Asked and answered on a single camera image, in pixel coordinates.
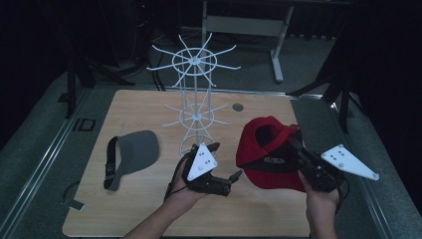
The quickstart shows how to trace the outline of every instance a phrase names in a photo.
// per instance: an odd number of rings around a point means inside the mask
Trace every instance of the white wire stand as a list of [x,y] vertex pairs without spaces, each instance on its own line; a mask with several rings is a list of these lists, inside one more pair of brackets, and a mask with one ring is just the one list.
[[[167,52],[152,46],[156,51],[169,54],[173,56],[173,58],[171,65],[147,69],[150,71],[158,71],[172,67],[178,73],[179,80],[176,84],[174,84],[173,87],[178,87],[181,93],[181,109],[169,105],[165,106],[178,111],[179,120],[164,124],[163,126],[171,126],[181,123],[187,128],[187,133],[180,143],[180,155],[183,155],[185,152],[189,151],[193,143],[199,145],[201,142],[204,142],[205,144],[214,142],[214,139],[208,130],[212,123],[217,122],[222,124],[230,124],[229,122],[216,120],[215,118],[214,113],[226,107],[227,104],[215,109],[212,108],[211,90],[212,87],[216,87],[216,85],[214,85],[212,82],[212,71],[214,71],[217,67],[229,70],[240,69],[240,67],[233,68],[219,65],[217,61],[218,55],[231,52],[236,48],[236,46],[214,54],[206,49],[206,46],[211,37],[212,34],[210,34],[202,48],[188,48],[183,42],[182,38],[179,36],[180,42],[185,48],[177,53]],[[193,91],[188,91],[186,84],[187,78],[193,80]],[[205,94],[199,94],[198,92],[198,78],[203,78],[208,81],[208,88]]]

